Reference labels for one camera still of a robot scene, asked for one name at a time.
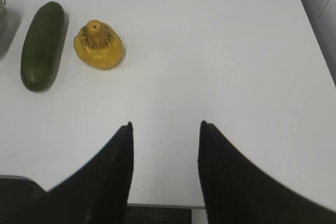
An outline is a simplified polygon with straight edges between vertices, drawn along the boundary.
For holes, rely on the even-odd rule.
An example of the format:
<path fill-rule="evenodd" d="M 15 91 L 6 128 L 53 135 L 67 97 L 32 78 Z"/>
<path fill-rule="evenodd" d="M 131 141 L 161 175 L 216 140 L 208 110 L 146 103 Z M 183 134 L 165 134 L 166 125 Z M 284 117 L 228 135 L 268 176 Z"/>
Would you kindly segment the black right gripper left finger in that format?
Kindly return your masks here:
<path fill-rule="evenodd" d="M 124 223 L 133 168 L 133 125 L 128 123 L 77 172 L 1 217 L 1 223 Z"/>

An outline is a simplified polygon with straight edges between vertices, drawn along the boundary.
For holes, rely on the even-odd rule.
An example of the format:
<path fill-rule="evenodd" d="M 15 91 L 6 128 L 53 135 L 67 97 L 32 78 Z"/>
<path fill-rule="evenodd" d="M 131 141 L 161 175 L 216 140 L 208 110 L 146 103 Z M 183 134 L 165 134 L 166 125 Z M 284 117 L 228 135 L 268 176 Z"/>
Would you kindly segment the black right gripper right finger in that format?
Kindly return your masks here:
<path fill-rule="evenodd" d="M 198 174 L 208 223 L 335 223 L 335 212 L 292 191 L 201 122 Z"/>

